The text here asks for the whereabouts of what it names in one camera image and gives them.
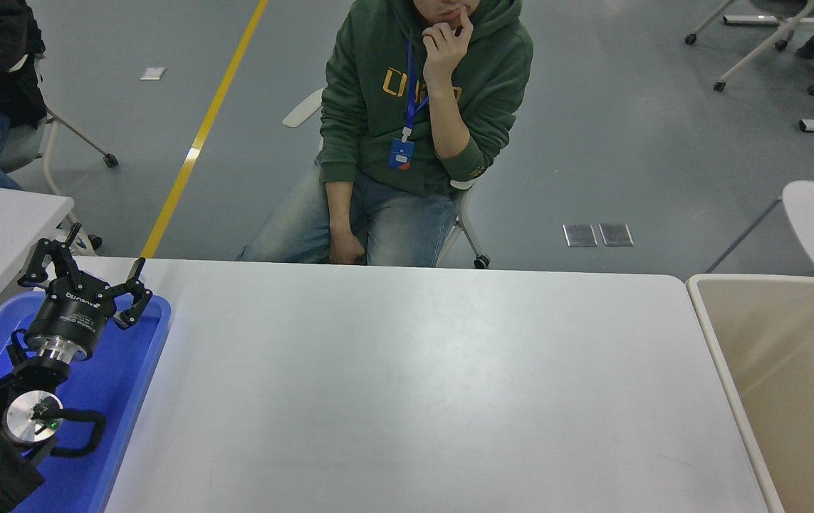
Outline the person's right hand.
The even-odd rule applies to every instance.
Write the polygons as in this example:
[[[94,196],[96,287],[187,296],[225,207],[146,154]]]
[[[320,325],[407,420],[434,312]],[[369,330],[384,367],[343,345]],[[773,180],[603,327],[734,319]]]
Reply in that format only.
[[[360,240],[349,231],[332,232],[328,263],[331,265],[360,265],[364,263],[365,248]]]

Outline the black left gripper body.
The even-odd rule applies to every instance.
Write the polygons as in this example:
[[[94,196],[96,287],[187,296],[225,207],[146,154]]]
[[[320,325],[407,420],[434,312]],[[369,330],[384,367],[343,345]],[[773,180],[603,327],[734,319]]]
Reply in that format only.
[[[108,318],[115,312],[115,302],[98,298],[108,287],[103,280],[84,274],[81,285],[73,285],[68,277],[52,280],[26,332],[27,344],[56,336],[77,344],[100,342]]]

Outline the person's left hand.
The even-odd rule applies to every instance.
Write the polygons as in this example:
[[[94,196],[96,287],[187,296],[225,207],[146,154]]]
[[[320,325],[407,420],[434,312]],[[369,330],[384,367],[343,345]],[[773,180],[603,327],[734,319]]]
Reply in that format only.
[[[439,23],[427,27],[421,40],[427,50],[423,75],[430,90],[434,86],[449,85],[452,73],[469,51],[473,23],[468,6],[462,4],[443,14]]]

